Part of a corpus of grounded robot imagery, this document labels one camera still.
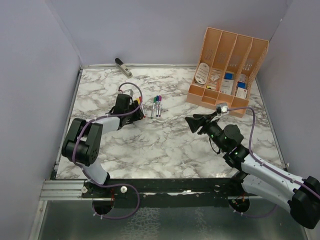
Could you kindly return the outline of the white oval perforated item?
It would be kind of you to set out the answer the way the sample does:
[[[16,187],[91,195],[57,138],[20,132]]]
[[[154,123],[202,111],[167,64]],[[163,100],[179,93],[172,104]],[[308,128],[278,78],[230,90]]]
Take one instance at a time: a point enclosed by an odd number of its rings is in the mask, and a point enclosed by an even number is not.
[[[210,67],[207,63],[201,62],[195,72],[195,82],[200,85],[205,85],[209,76]]]

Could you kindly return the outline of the white pen green ink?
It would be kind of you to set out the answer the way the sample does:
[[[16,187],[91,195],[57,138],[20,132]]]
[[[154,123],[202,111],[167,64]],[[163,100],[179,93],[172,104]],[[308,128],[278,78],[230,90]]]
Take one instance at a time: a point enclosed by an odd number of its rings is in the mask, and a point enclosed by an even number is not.
[[[154,100],[153,100],[152,109],[151,109],[151,115],[150,115],[151,119],[154,117],[155,111],[156,111],[156,103],[154,103]]]

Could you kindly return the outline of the peach desk organizer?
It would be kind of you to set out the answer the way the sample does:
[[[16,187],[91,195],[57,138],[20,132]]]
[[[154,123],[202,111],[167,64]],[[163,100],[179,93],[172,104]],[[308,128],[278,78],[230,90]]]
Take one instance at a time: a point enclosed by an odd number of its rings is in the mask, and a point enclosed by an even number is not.
[[[200,85],[194,74],[186,101],[212,110],[217,104],[227,103],[236,108],[231,115],[242,118],[268,49],[268,40],[208,27],[196,71],[200,63],[206,63],[209,75],[206,84]]]

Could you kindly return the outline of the white pen purple ink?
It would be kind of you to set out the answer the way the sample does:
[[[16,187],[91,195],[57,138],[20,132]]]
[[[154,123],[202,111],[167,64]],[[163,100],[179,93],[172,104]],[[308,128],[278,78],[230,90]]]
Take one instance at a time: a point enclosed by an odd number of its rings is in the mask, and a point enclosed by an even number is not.
[[[159,104],[158,104],[158,117],[161,116],[161,103],[162,102],[159,102]]]

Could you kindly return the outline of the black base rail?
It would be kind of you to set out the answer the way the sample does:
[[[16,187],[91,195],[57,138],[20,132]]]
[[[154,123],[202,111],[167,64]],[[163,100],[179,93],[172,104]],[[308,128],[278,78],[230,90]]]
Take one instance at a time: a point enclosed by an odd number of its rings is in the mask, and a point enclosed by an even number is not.
[[[236,178],[129,178],[108,184],[102,188],[84,180],[82,199],[76,201],[118,209],[228,207],[229,199],[247,197]]]

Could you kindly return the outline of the white pen blue ink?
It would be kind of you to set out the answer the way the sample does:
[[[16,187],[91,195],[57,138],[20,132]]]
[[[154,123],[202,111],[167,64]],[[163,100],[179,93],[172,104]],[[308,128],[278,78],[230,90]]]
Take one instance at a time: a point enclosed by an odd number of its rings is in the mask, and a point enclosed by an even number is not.
[[[155,103],[155,116],[158,117],[159,116],[159,102]]]

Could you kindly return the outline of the aluminium frame profile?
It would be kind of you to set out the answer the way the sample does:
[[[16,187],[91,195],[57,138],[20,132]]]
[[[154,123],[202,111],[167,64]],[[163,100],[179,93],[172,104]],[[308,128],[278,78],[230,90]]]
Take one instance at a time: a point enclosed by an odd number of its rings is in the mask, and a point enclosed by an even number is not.
[[[76,201],[82,199],[84,180],[45,180],[40,192],[41,201]]]

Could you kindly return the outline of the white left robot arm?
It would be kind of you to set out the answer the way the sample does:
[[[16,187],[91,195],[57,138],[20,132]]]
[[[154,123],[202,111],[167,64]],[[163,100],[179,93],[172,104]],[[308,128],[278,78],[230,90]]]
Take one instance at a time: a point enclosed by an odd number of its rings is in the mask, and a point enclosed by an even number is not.
[[[101,138],[104,134],[118,131],[125,125],[142,120],[144,114],[139,99],[129,94],[117,95],[115,106],[96,120],[75,118],[62,144],[61,154],[82,169],[97,196],[106,197],[111,190],[110,174],[98,162]]]

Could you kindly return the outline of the black grey stapler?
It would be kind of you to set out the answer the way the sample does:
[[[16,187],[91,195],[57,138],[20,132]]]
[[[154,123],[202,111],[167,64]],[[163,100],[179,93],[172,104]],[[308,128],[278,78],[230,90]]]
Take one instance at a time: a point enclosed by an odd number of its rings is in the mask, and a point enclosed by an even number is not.
[[[127,78],[131,78],[133,76],[131,71],[118,57],[115,58],[115,65]]]

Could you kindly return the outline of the white pen red ink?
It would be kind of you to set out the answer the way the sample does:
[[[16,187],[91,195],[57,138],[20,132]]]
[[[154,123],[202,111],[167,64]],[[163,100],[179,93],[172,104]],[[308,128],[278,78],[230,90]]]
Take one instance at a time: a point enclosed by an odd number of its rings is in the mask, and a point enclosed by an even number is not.
[[[140,101],[140,108],[141,108],[141,111],[143,113],[143,118],[146,118],[146,114],[145,114],[145,110],[144,110],[143,101],[142,101],[142,97],[141,96],[139,97],[139,101]]]

